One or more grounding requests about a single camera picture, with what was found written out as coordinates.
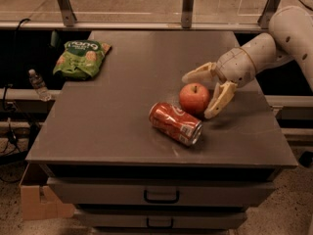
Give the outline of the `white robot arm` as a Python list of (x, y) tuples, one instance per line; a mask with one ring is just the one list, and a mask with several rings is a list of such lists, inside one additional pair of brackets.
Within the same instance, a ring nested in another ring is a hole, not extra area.
[(185, 83), (218, 78), (204, 117), (216, 117), (233, 99), (237, 89), (252, 82), (262, 71), (294, 60), (313, 89), (313, 19), (302, 8), (287, 6), (270, 19), (268, 31), (185, 73)]

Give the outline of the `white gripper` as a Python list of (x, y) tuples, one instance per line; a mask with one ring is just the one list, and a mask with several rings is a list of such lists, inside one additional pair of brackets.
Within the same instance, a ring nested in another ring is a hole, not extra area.
[(233, 99), (237, 86), (246, 86), (256, 75), (256, 52), (233, 48), (217, 61), (208, 62), (182, 76), (184, 83), (210, 82), (218, 75), (223, 84), (215, 85), (213, 96), (204, 111), (206, 119), (215, 118)]

